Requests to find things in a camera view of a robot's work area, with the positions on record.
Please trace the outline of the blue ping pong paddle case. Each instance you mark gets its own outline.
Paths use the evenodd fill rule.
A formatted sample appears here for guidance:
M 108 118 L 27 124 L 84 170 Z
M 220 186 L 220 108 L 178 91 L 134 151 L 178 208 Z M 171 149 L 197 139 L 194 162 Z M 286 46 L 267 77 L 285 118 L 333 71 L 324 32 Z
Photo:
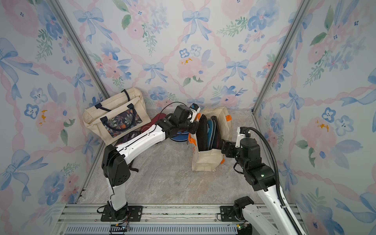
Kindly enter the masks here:
M 170 139 L 174 142 L 183 143 L 187 142 L 189 139 L 189 132 L 178 132 L 176 135 L 170 137 Z

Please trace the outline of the maroon ping pong paddle case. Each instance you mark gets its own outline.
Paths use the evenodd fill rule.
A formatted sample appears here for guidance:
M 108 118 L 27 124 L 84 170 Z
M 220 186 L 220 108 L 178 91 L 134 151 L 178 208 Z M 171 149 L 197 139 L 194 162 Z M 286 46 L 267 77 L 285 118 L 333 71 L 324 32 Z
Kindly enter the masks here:
M 153 117 L 151 119 L 151 122 L 142 126 L 140 128 L 140 132 L 141 133 L 144 133 L 146 132 L 152 125 L 154 125 L 158 120 L 162 119 L 162 118 L 165 118 L 166 117 L 166 114 L 165 113 L 160 113 L 160 114 L 157 114 L 155 117 Z

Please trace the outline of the cream canvas bag orange handles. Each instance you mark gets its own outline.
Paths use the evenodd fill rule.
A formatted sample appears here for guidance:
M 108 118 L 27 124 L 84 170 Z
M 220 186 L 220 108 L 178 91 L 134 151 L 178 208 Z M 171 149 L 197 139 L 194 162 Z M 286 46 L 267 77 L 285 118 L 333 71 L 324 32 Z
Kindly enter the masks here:
M 221 153 L 223 141 L 232 140 L 232 116 L 225 106 L 205 108 L 196 118 L 199 122 L 195 134 L 189 135 L 189 143 L 193 147 L 193 171 L 215 172 L 224 162 Z

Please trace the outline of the cream canvas bag navy handles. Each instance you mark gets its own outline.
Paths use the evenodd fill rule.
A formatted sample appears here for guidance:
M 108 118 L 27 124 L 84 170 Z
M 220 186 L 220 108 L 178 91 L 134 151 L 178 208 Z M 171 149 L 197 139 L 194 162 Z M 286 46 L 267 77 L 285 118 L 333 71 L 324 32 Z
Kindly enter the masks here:
M 106 145 L 151 122 L 143 94 L 137 88 L 123 90 L 86 109 L 82 119 Z

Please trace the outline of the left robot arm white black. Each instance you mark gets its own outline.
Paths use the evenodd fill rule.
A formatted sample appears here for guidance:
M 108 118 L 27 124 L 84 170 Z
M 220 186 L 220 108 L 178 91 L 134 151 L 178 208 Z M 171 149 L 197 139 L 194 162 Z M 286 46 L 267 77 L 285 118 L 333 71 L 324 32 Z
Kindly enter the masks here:
M 109 145 L 105 148 L 101 167 L 110 192 L 107 205 L 113 212 L 121 213 L 128 209 L 125 182 L 131 176 L 129 167 L 135 158 L 153 145 L 178 133 L 196 133 L 199 122 L 195 118 L 199 112 L 200 107 L 196 103 L 189 107 L 180 104 L 172 114 L 157 120 L 141 135 L 118 146 Z

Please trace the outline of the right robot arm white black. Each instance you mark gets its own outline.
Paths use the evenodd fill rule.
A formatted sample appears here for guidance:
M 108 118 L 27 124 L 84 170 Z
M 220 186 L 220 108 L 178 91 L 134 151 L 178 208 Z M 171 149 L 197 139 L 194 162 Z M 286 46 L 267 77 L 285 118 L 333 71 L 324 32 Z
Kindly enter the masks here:
M 250 137 L 239 136 L 236 142 L 222 140 L 221 152 L 234 158 L 242 168 L 246 182 L 262 199 L 273 222 L 270 222 L 250 199 L 245 196 L 234 202 L 235 216 L 249 222 L 261 235 L 305 235 L 303 227 L 288 205 L 275 170 L 262 162 L 260 146 Z

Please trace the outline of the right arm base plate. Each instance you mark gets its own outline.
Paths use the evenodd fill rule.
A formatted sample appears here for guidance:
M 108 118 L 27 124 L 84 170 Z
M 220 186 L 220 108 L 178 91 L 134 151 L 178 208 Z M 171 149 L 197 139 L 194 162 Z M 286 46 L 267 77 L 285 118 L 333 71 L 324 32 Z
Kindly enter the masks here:
M 244 222 L 242 209 L 238 205 L 220 206 L 221 221 L 222 222 Z

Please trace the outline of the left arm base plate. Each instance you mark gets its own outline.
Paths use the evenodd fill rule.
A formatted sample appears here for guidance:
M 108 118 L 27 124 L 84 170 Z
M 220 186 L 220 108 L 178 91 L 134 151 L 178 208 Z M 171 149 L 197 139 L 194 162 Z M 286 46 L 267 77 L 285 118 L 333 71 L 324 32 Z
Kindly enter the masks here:
M 128 206 L 114 210 L 110 205 L 104 207 L 101 212 L 101 222 L 140 222 L 143 213 L 143 206 Z

